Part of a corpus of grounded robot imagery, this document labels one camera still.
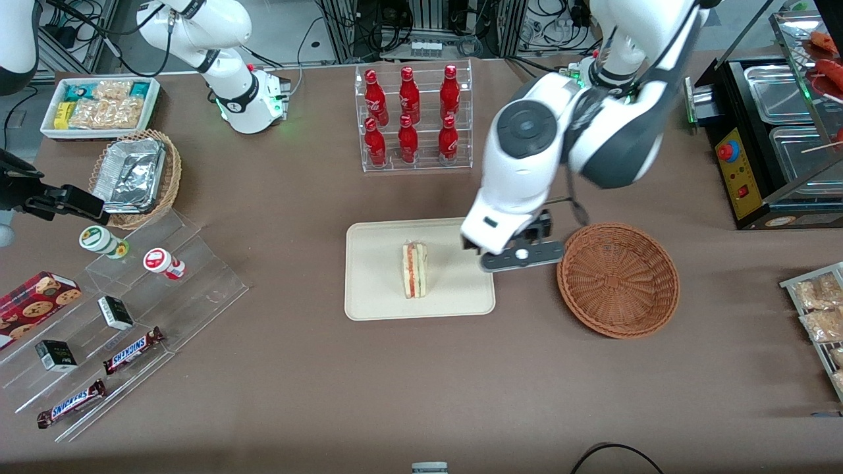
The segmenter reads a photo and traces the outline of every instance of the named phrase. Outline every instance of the coca-cola bottle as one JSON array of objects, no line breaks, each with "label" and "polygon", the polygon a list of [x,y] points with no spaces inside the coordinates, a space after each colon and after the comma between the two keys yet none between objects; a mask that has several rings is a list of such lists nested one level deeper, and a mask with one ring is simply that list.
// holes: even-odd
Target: coca-cola bottle
[{"label": "coca-cola bottle", "polygon": [[422,106],[419,100],[419,86],[413,79],[413,68],[401,68],[401,89],[398,91],[401,100],[401,113],[407,114],[417,124],[422,118]]},{"label": "coca-cola bottle", "polygon": [[401,146],[401,159],[404,163],[414,164],[419,155],[419,136],[413,127],[409,114],[401,115],[401,129],[398,131],[398,143]]},{"label": "coca-cola bottle", "polygon": [[457,116],[459,112],[459,83],[457,82],[457,67],[453,64],[445,66],[445,80],[439,90],[439,115],[444,120],[448,114]]},{"label": "coca-cola bottle", "polygon": [[386,124],[389,123],[389,112],[386,111],[384,88],[378,84],[378,74],[369,69],[364,77],[366,78],[366,108],[369,115],[378,121],[378,125],[386,127]]},{"label": "coca-cola bottle", "polygon": [[442,120],[442,130],[439,131],[439,163],[442,166],[450,166],[457,161],[459,134],[454,129],[454,122],[454,116],[446,116]]},{"label": "coca-cola bottle", "polygon": [[386,166],[384,134],[378,130],[378,124],[372,117],[366,117],[363,125],[366,127],[366,135],[363,136],[363,141],[366,142],[369,160],[372,161],[372,166],[375,168],[383,168]]}]

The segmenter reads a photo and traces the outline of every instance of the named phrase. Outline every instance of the red button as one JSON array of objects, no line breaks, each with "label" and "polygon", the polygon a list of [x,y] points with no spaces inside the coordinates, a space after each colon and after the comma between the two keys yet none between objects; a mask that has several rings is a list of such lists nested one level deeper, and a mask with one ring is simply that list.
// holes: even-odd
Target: red button
[{"label": "red button", "polygon": [[726,143],[725,145],[720,145],[720,148],[717,149],[717,157],[719,159],[722,159],[723,161],[732,158],[733,154],[734,148],[732,148],[732,145],[728,143]]}]

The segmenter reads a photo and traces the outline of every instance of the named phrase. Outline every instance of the yellow control panel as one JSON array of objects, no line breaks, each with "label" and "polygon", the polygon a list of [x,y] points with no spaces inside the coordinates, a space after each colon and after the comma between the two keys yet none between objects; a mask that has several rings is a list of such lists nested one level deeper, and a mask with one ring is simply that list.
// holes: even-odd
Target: yellow control panel
[{"label": "yellow control panel", "polygon": [[755,184],[755,177],[744,153],[744,143],[740,139],[738,129],[732,130],[721,140],[714,152],[717,154],[723,180],[726,181],[729,201],[732,202],[735,216],[739,219],[745,218],[761,207],[761,193]]}]

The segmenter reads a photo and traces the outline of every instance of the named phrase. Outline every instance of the table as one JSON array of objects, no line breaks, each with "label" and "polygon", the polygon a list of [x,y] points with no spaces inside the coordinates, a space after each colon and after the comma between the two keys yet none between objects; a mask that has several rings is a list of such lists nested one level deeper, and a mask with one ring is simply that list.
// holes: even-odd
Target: table
[{"label": "table", "polygon": [[[698,53],[695,73],[713,57]],[[485,130],[525,77],[500,60],[473,68],[481,166]],[[674,258],[681,301],[657,334],[591,332],[551,266],[496,274],[489,315],[348,320],[348,227],[463,216],[481,176],[364,175],[353,71],[306,70],[289,120],[254,136],[220,120],[198,75],[160,77],[154,124],[184,162],[175,206],[254,287],[71,444],[0,398],[3,472],[408,472],[440,460],[455,474],[567,472],[601,441],[672,473],[843,469],[840,420],[808,417],[837,409],[834,392],[777,285],[841,260],[843,232],[733,230],[713,152],[683,129],[680,104],[639,183],[577,180],[594,222],[637,226]],[[36,163],[48,182],[82,186],[103,146],[45,140]],[[555,236],[570,234],[570,210],[552,210]],[[72,276],[94,257],[75,244],[83,220],[15,219],[3,290],[42,269]]]}]

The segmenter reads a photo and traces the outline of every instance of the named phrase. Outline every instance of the wicker basket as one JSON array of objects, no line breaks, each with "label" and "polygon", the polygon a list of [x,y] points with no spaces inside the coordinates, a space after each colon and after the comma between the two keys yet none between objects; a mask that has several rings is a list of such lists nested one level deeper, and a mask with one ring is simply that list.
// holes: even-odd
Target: wicker basket
[{"label": "wicker basket", "polygon": [[[111,214],[108,225],[117,227],[119,229],[134,230],[141,226],[141,224],[152,219],[154,216],[166,213],[175,201],[175,196],[179,193],[179,180],[181,179],[181,157],[179,150],[175,149],[173,142],[161,132],[155,130],[144,130],[142,132],[135,132],[124,137],[117,138],[120,142],[129,142],[131,140],[141,140],[144,138],[155,138],[164,142],[167,145],[167,156],[164,158],[164,171],[161,175],[161,184],[158,187],[158,202],[153,207],[153,210],[145,214]],[[99,176],[99,168],[103,164],[105,157],[105,150],[99,155],[97,164],[94,166],[94,172],[88,181],[88,191],[94,190],[97,177]]]},{"label": "wicker basket", "polygon": [[556,282],[583,324],[619,339],[653,334],[679,303],[679,275],[667,251],[624,224],[589,225],[574,233]]}]

